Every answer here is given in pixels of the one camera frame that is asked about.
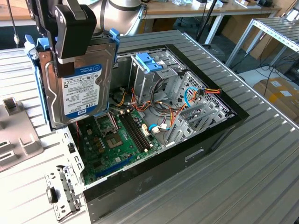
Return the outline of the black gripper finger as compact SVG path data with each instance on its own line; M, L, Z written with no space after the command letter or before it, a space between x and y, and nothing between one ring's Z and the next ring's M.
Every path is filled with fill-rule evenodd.
M72 11L68 5L55 5L58 34L55 44L57 77L74 74L74 59L83 56L96 26L96 16L87 5Z

